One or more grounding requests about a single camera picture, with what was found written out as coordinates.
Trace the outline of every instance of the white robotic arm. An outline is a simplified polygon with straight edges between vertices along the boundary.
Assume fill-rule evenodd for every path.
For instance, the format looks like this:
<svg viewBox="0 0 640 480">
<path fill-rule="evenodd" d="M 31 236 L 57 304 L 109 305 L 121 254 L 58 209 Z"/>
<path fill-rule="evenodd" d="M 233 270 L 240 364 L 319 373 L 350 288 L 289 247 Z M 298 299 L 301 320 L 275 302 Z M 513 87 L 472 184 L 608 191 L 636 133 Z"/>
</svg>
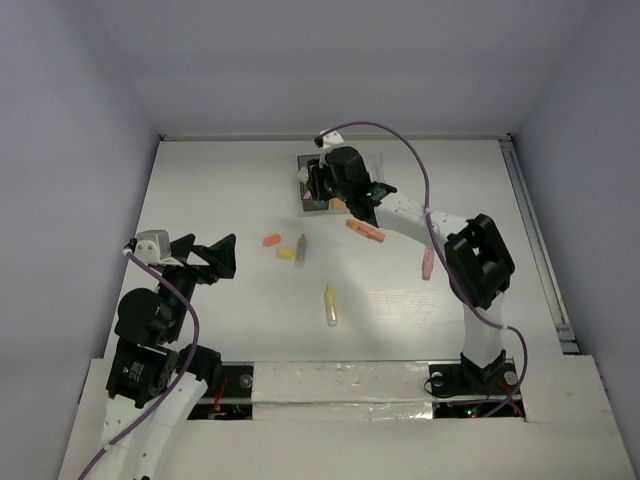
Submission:
<svg viewBox="0 0 640 480">
<path fill-rule="evenodd" d="M 425 246 L 433 247 L 424 206 L 406 195 L 392 193 L 386 196 L 380 205 L 374 208 L 374 215 L 379 228 L 398 232 Z M 430 219 L 441 251 L 445 250 L 449 235 L 457 234 L 467 227 L 466 219 L 442 212 L 431 211 Z M 487 310 L 478 310 L 493 323 L 502 325 L 503 298 L 504 294 L 501 293 Z M 503 351 L 500 330 L 480 322 L 466 304 L 462 305 L 465 328 L 462 354 L 478 367 L 485 368 L 499 358 Z"/>
<path fill-rule="evenodd" d="M 469 220 L 425 211 L 423 204 L 395 187 L 372 182 L 358 151 L 345 145 L 337 132 L 323 133 L 315 141 L 322 151 L 319 160 L 308 165 L 306 182 L 313 199 L 338 197 L 358 220 L 435 247 L 446 256 L 447 270 L 455 276 L 452 289 L 464 297 L 465 374 L 486 383 L 504 362 L 501 309 L 515 270 L 493 221 L 486 215 Z"/>
</svg>

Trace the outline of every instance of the pink marker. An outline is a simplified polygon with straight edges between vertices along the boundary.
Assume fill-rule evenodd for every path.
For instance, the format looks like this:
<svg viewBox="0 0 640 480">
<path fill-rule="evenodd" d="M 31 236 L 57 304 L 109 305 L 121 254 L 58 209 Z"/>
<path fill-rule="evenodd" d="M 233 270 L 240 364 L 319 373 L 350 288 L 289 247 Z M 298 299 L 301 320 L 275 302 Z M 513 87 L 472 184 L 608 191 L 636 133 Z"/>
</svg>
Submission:
<svg viewBox="0 0 640 480">
<path fill-rule="evenodd" d="M 422 279 L 429 280 L 433 272 L 433 248 L 424 248 L 424 257 L 422 257 Z"/>
</svg>

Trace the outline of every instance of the white wall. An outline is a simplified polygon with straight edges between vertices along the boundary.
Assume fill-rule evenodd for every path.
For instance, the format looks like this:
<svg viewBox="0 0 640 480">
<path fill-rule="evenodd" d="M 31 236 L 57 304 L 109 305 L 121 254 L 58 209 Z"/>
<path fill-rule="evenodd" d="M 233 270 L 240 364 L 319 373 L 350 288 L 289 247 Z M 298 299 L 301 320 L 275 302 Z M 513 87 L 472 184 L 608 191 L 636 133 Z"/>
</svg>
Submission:
<svg viewBox="0 0 640 480">
<path fill-rule="evenodd" d="M 83 0 L 0 5 L 3 479 L 57 478 L 157 146 L 97 19 Z"/>
<path fill-rule="evenodd" d="M 92 0 L 161 132 L 514 131 L 589 0 Z"/>
<path fill-rule="evenodd" d="M 571 323 L 640 473 L 640 2 L 600 0 L 516 136 Z"/>
</svg>

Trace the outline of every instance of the white table surface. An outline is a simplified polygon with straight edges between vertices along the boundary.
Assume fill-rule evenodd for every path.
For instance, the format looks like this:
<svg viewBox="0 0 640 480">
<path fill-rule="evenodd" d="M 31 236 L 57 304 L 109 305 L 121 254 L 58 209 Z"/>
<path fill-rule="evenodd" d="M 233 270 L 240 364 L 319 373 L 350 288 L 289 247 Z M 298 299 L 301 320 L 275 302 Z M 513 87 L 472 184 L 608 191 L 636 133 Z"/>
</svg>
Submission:
<svg viewBox="0 0 640 480">
<path fill-rule="evenodd" d="M 593 360 L 561 354 L 497 142 L 415 144 L 432 178 L 432 206 L 490 215 L 514 258 L 504 320 L 529 344 L 522 387 L 528 421 L 380 420 L 385 403 L 401 417 L 422 402 L 428 418 L 424 364 L 322 363 L 455 359 L 462 309 L 440 265 L 432 280 L 420 279 L 420 245 L 394 233 L 382 245 L 367 241 L 344 227 L 344 215 L 301 215 L 295 158 L 313 153 L 309 143 L 162 143 L 139 230 L 167 229 L 173 238 L 193 232 L 206 244 L 238 236 L 236 279 L 194 295 L 200 343 L 225 361 L 267 361 L 254 371 L 256 419 L 187 422 L 164 478 L 633 478 Z M 423 196 L 419 170 L 401 144 L 357 145 L 382 152 L 387 182 Z M 303 271 L 261 246 L 275 231 L 285 245 L 309 237 Z M 336 289 L 335 328 L 325 319 L 327 282 Z M 122 292 L 139 286 L 155 285 L 130 265 Z M 191 333 L 187 319 L 174 348 Z M 99 448 L 115 340 L 112 334 L 105 358 L 92 363 L 62 480 L 77 478 Z M 520 364 L 517 341 L 504 340 Z M 304 363 L 311 360 L 322 362 Z"/>
<path fill-rule="evenodd" d="M 560 345 L 529 248 L 497 141 L 416 141 L 431 177 L 432 208 L 491 216 L 509 248 L 516 273 L 504 320 L 523 331 L 532 355 L 561 355 Z M 392 140 L 359 141 L 365 154 L 381 152 L 385 180 L 422 199 L 423 180 L 410 152 Z M 302 214 L 296 157 L 314 153 L 311 142 L 163 142 L 160 144 L 138 230 L 166 229 L 176 239 L 195 233 L 212 244 L 238 237 L 237 274 L 193 296 L 200 343 L 225 361 L 418 360 L 458 358 L 462 308 L 444 270 L 421 279 L 423 247 L 395 232 L 383 244 L 344 226 L 342 215 Z M 276 258 L 262 238 L 279 232 L 281 246 L 309 238 L 303 270 Z M 330 282 L 338 326 L 326 322 L 324 290 Z M 122 293 L 154 282 L 129 265 Z M 181 347 L 189 343 L 187 318 Z M 509 352 L 517 341 L 505 335 Z M 113 354 L 112 333 L 107 358 Z"/>
</svg>

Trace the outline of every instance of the black mount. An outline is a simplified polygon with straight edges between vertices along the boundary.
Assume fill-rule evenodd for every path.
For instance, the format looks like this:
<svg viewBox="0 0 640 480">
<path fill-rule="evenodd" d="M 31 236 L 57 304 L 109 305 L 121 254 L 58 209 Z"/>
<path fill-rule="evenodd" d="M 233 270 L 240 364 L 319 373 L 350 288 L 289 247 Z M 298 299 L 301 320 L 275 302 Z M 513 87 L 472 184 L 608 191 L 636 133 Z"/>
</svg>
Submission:
<svg viewBox="0 0 640 480">
<path fill-rule="evenodd" d="M 490 217 L 480 214 L 467 224 L 447 237 L 445 256 L 473 305 L 486 310 L 509 288 L 516 266 Z M 451 288 L 459 296 L 453 285 Z"/>
<path fill-rule="evenodd" d="M 197 284 L 212 285 L 221 278 L 233 278 L 236 272 L 235 243 L 231 234 L 205 247 L 194 245 L 195 235 L 189 234 L 171 242 L 171 256 L 183 266 L 153 266 L 187 300 L 191 300 Z M 135 239 L 128 247 L 135 248 Z M 206 265 L 186 263 L 194 253 Z M 162 284 L 157 291 L 137 288 L 130 291 L 118 305 L 115 333 L 120 337 L 107 381 L 109 396 L 123 395 L 135 401 L 136 408 L 160 395 L 174 371 L 184 364 L 188 348 L 180 354 L 162 347 L 178 339 L 186 316 L 186 307 Z M 197 346 L 189 372 L 204 379 L 209 390 L 219 387 L 220 354 Z"/>
<path fill-rule="evenodd" d="M 314 200 L 339 198 L 358 220 L 378 226 L 373 209 L 384 197 L 398 190 L 391 185 L 372 182 L 360 153 L 353 147 L 334 148 L 325 155 L 326 165 L 309 161 L 307 189 Z"/>
</svg>

